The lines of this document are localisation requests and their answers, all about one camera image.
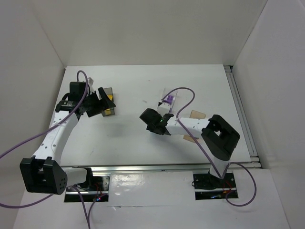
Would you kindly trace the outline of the purple rounded lego brick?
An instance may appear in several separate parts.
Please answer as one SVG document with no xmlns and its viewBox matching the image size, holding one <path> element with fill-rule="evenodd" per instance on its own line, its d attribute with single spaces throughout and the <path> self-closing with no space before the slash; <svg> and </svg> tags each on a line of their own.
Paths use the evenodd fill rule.
<svg viewBox="0 0 305 229">
<path fill-rule="evenodd" d="M 164 100 L 168 104 L 173 104 L 175 97 L 173 95 L 168 95 Z"/>
</svg>

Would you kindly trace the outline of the yellow lego plate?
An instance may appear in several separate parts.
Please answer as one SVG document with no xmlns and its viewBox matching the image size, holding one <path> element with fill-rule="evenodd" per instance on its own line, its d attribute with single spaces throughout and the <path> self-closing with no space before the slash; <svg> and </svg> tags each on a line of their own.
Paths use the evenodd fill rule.
<svg viewBox="0 0 305 229">
<path fill-rule="evenodd" d="M 107 110 L 102 112 L 102 116 L 104 116 L 104 117 L 112 116 L 112 115 L 115 115 L 115 112 L 114 112 L 114 110 L 111 110 L 111 109 L 107 109 Z"/>
</svg>

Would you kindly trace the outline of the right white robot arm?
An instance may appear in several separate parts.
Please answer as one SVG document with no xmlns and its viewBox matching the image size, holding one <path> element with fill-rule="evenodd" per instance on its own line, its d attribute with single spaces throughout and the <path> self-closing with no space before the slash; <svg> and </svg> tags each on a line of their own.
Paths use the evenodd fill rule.
<svg viewBox="0 0 305 229">
<path fill-rule="evenodd" d="M 173 114 L 160 115 L 148 108 L 140 119 L 146 129 L 158 135 L 188 135 L 211 163 L 210 174 L 223 179 L 230 165 L 230 159 L 240 134 L 220 115 L 209 119 L 174 117 Z"/>
</svg>

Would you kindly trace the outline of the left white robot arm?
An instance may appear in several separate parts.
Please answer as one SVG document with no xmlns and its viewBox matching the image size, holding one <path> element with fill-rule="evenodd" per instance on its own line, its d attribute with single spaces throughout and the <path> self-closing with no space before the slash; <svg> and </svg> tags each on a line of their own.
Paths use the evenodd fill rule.
<svg viewBox="0 0 305 229">
<path fill-rule="evenodd" d="M 93 90 L 91 83 L 71 82 L 66 93 L 55 107 L 52 130 L 31 158 L 24 158 L 20 171 L 25 188 L 30 193 L 62 194 L 66 188 L 79 185 L 88 189 L 94 184 L 92 169 L 73 166 L 62 168 L 61 156 L 72 130 L 80 117 L 114 113 L 113 91 L 111 87 Z"/>
</svg>

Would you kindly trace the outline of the smoky grey plastic container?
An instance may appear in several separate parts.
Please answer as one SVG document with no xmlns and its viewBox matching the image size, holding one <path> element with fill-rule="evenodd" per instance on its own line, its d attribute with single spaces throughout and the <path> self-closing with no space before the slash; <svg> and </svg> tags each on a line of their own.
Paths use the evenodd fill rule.
<svg viewBox="0 0 305 229">
<path fill-rule="evenodd" d="M 112 116 L 115 115 L 114 108 L 114 98 L 112 93 L 112 88 L 98 88 L 100 103 L 102 105 L 102 116 Z"/>
</svg>

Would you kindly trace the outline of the clear plastic container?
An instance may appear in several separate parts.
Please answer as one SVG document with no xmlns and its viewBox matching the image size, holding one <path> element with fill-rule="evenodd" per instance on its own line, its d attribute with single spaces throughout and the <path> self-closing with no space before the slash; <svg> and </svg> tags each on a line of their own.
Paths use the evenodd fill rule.
<svg viewBox="0 0 305 229">
<path fill-rule="evenodd" d="M 172 114 L 174 103 L 177 98 L 178 91 L 171 92 L 171 88 L 165 87 L 161 95 L 161 99 L 157 104 L 157 112 L 164 116 L 165 114 Z"/>
</svg>

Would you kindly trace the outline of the orange tinted plastic container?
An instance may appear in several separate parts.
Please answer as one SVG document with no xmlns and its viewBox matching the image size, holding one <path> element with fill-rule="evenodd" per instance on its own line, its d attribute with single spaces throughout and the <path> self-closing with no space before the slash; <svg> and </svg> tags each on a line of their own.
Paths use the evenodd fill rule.
<svg viewBox="0 0 305 229">
<path fill-rule="evenodd" d="M 206 114 L 198 112 L 196 110 L 192 110 L 191 113 L 190 113 L 189 118 L 191 118 L 191 119 L 205 119 L 206 118 Z M 188 135 L 184 135 L 183 139 L 186 140 L 186 141 L 195 143 L 195 141 L 190 136 L 188 136 Z"/>
</svg>

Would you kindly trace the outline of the aluminium rail front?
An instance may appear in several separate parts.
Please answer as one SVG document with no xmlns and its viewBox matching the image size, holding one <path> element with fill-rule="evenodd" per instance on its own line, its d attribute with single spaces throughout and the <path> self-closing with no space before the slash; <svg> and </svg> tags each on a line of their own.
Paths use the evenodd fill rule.
<svg viewBox="0 0 305 229">
<path fill-rule="evenodd" d="M 162 164 L 162 165 L 131 165 L 131 166 L 85 166 L 95 174 L 137 173 L 137 172 L 172 172 L 209 170 L 210 164 Z"/>
</svg>

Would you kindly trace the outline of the aluminium rail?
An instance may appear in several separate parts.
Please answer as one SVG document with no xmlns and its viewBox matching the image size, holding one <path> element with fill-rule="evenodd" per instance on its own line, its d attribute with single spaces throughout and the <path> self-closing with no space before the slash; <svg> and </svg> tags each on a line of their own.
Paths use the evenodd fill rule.
<svg viewBox="0 0 305 229">
<path fill-rule="evenodd" d="M 260 162 L 260 158 L 259 155 L 257 153 L 256 147 L 255 147 L 255 143 L 253 140 L 253 136 L 252 133 L 250 131 L 250 127 L 249 124 L 247 122 L 247 118 L 245 115 L 245 111 L 244 111 L 244 107 L 241 101 L 241 97 L 240 94 L 238 92 L 238 88 L 237 88 L 237 84 L 236 81 L 234 79 L 234 75 L 232 72 L 232 66 L 224 66 L 224 71 L 231 89 L 231 93 L 233 96 L 233 100 L 235 103 L 235 107 L 237 109 L 237 113 L 238 113 L 238 117 L 241 123 L 241 127 L 244 133 L 244 137 L 245 137 L 245 142 L 249 151 L 249 155 L 250 155 L 250 159 L 251 159 L 251 163 L 253 164 L 253 168 L 262 168 L 261 162 Z"/>
<path fill-rule="evenodd" d="M 162 165 L 131 165 L 131 166 L 85 166 L 95 174 L 137 173 L 137 172 L 172 172 L 209 170 L 210 164 L 162 164 Z"/>
</svg>

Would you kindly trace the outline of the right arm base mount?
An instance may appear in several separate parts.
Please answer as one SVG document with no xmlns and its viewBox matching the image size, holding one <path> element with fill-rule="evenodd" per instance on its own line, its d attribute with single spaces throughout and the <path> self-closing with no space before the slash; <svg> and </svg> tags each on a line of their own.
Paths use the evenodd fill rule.
<svg viewBox="0 0 305 229">
<path fill-rule="evenodd" d="M 212 200 L 238 198 L 235 177 L 233 173 L 227 173 L 224 179 L 216 178 L 209 173 L 193 174 L 195 200 Z"/>
</svg>

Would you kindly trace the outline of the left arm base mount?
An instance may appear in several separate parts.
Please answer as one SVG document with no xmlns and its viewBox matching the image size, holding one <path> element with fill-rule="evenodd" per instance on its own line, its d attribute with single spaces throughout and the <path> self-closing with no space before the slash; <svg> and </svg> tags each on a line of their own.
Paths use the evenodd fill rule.
<svg viewBox="0 0 305 229">
<path fill-rule="evenodd" d="M 90 184 L 78 184 L 76 188 L 81 194 L 84 202 L 108 202 L 110 175 L 93 176 Z M 79 193 L 72 187 L 67 188 L 65 192 L 65 203 L 81 202 Z"/>
</svg>

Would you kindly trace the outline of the aluminium rail right side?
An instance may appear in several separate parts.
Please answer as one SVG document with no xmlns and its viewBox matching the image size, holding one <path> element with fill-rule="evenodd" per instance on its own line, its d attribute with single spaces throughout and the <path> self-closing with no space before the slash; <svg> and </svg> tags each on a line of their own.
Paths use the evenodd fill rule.
<svg viewBox="0 0 305 229">
<path fill-rule="evenodd" d="M 250 159 L 251 159 L 251 163 L 253 164 L 253 168 L 262 168 L 261 162 L 260 162 L 260 158 L 259 155 L 257 153 L 256 147 L 255 147 L 255 143 L 253 140 L 253 136 L 252 133 L 250 131 L 250 127 L 249 124 L 247 122 L 247 118 L 245 115 L 245 111 L 244 111 L 244 107 L 241 101 L 241 97 L 240 94 L 238 92 L 238 88 L 237 88 L 237 84 L 236 81 L 234 79 L 234 75 L 232 72 L 232 66 L 224 66 L 224 71 L 231 89 L 231 93 L 233 96 L 233 100 L 235 103 L 235 107 L 237 109 L 237 113 L 238 113 L 238 117 L 241 123 L 241 127 L 244 133 L 244 137 L 245 137 L 245 142 L 249 151 L 249 155 L 250 155 Z"/>
</svg>

